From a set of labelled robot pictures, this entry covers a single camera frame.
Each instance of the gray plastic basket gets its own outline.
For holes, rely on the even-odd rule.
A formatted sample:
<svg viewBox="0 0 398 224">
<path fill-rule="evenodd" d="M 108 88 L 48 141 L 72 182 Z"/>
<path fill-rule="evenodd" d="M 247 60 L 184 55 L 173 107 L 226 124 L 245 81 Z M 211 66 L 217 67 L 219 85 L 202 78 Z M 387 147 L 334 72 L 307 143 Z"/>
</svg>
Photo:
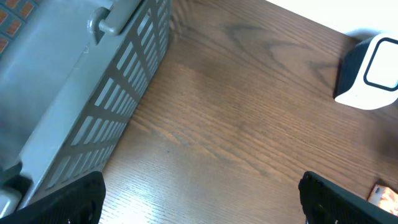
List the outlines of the gray plastic basket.
<svg viewBox="0 0 398 224">
<path fill-rule="evenodd" d="M 120 34 L 93 33 L 98 45 L 86 47 L 22 148 L 33 185 L 20 208 L 102 170 L 165 54 L 170 11 L 171 0 L 144 0 Z"/>
</svg>

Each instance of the table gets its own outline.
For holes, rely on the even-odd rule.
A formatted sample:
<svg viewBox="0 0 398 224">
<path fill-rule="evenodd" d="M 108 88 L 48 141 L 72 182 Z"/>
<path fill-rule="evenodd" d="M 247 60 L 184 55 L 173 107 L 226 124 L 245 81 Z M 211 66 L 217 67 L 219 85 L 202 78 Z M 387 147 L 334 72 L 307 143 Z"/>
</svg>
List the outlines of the table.
<svg viewBox="0 0 398 224">
<path fill-rule="evenodd" d="M 169 49 L 104 169 L 101 223 L 304 223 L 306 170 L 398 186 L 397 105 L 333 100 L 356 41 L 263 0 L 173 0 Z"/>
</svg>

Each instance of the wood grain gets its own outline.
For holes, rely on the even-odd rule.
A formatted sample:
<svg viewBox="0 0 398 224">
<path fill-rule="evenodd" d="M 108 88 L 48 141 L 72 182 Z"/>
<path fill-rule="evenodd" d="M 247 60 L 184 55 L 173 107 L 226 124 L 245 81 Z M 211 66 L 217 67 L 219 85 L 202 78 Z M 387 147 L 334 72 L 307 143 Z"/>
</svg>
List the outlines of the wood grain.
<svg viewBox="0 0 398 224">
<path fill-rule="evenodd" d="M 398 187 L 398 111 L 335 103 L 355 40 L 263 0 L 173 0 L 169 49 L 104 169 L 101 223 L 303 223 L 312 170 Z"/>
</svg>

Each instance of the basket handle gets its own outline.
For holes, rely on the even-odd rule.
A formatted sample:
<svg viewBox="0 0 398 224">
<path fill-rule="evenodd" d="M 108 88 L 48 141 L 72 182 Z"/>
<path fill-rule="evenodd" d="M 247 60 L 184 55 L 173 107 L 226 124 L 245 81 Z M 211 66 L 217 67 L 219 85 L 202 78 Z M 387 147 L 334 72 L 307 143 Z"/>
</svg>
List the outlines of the basket handle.
<svg viewBox="0 0 398 224">
<path fill-rule="evenodd" d="M 99 30 L 105 34 L 119 35 L 140 2 L 141 0 L 118 0 L 110 10 L 100 7 L 92 13 L 88 21 L 88 32 L 91 33 L 94 44 L 97 45 L 100 40 Z"/>
</svg>

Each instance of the white device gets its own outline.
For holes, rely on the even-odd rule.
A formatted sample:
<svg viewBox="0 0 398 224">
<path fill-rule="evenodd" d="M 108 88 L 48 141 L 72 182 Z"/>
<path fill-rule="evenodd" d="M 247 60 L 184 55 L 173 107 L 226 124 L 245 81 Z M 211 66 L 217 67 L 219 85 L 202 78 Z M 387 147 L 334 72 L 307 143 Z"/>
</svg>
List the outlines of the white device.
<svg viewBox="0 0 398 224">
<path fill-rule="evenodd" d="M 398 98 L 398 38 L 379 34 L 359 43 L 343 60 L 335 101 L 363 110 Z"/>
</svg>

